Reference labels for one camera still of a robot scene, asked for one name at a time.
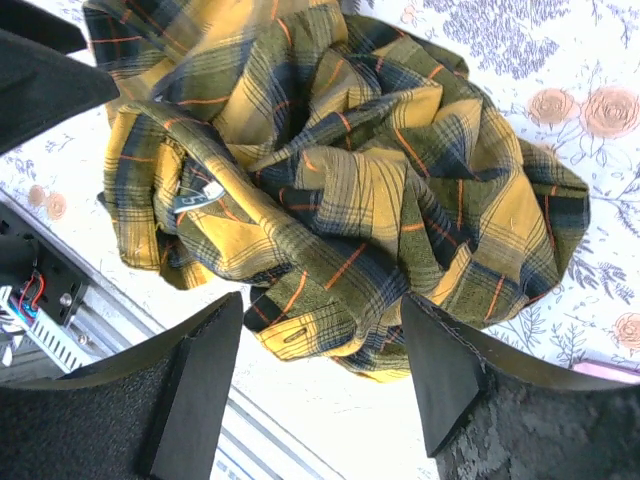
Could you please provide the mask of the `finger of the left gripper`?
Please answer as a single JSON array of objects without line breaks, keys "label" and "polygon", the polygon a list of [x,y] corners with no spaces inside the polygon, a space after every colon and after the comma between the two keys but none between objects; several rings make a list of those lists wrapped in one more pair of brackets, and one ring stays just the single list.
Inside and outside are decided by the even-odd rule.
[{"label": "finger of the left gripper", "polygon": [[81,30],[27,1],[1,3],[1,152],[119,97],[112,77],[69,55]]}]

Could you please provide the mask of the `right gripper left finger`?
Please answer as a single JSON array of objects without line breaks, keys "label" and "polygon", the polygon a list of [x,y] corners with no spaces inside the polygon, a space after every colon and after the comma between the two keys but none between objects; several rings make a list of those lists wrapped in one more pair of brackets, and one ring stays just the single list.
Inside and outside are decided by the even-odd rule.
[{"label": "right gripper left finger", "polygon": [[229,293],[117,355],[2,387],[2,478],[209,478],[242,317]]}]

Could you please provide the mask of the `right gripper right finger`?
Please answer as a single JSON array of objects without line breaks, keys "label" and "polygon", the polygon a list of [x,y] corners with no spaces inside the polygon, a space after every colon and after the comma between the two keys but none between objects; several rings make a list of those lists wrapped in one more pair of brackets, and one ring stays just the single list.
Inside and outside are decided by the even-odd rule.
[{"label": "right gripper right finger", "polygon": [[638,386],[529,356],[414,293],[401,319],[440,478],[638,478]]}]

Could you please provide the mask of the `yellow plaid flannel shirt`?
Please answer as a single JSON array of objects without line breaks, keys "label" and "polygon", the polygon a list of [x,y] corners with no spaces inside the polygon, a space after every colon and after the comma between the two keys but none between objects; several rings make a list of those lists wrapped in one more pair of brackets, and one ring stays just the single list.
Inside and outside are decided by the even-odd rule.
[{"label": "yellow plaid flannel shirt", "polygon": [[586,184],[518,138],[462,58],[336,1],[89,1],[120,97],[105,206],[119,256],[188,290],[252,288],[284,361],[410,367],[401,298],[474,327],[562,279]]}]

